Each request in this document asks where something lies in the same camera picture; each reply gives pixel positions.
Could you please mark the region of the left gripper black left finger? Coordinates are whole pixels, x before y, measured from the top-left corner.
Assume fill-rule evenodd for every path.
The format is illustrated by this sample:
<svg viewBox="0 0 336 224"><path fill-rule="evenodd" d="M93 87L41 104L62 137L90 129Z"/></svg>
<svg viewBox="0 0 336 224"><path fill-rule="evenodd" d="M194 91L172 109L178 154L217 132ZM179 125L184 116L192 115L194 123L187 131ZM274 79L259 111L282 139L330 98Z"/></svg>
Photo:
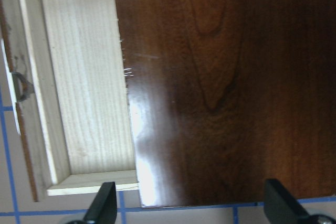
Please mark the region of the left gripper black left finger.
<svg viewBox="0 0 336 224"><path fill-rule="evenodd" d="M114 224L117 218L115 182L103 183L86 212L84 223Z"/></svg>

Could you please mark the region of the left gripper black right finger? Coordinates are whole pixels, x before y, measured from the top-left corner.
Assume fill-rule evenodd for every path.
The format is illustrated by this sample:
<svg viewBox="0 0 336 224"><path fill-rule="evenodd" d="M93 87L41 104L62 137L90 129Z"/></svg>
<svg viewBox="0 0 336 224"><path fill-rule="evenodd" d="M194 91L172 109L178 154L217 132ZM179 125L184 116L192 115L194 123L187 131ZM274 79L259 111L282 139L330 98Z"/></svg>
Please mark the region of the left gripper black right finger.
<svg viewBox="0 0 336 224"><path fill-rule="evenodd" d="M267 179L264 184L264 213L270 223L316 223L277 179Z"/></svg>

